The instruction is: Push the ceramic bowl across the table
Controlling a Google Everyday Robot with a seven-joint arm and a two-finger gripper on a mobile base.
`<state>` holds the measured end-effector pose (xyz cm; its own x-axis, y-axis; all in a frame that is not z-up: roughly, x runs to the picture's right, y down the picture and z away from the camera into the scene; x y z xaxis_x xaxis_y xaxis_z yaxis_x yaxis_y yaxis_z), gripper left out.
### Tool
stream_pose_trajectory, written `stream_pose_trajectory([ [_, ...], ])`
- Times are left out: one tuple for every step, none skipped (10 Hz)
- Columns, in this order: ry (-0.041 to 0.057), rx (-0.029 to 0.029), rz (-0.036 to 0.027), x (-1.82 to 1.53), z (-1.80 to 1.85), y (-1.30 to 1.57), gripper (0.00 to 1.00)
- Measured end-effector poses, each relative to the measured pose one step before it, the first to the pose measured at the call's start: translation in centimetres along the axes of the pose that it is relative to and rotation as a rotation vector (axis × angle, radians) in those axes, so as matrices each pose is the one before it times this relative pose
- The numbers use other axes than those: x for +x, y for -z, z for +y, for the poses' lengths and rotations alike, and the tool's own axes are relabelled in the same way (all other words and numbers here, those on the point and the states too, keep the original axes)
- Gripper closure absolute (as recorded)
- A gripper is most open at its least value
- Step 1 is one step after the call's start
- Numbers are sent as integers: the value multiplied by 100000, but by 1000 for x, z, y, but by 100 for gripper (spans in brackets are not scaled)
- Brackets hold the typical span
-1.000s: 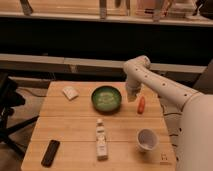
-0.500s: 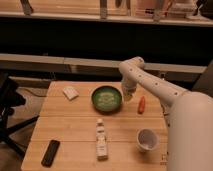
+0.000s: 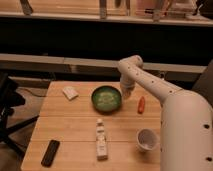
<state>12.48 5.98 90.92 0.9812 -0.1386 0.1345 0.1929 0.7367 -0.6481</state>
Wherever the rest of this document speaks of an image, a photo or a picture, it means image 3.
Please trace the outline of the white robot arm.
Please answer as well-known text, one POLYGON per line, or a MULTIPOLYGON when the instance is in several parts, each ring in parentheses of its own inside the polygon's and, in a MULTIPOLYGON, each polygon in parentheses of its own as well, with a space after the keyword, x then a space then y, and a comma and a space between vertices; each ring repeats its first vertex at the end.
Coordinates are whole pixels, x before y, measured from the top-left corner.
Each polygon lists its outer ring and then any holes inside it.
POLYGON ((162 106, 160 171, 213 171, 213 107, 209 102, 144 71, 138 55, 121 59, 117 67, 126 98, 138 84, 162 106))

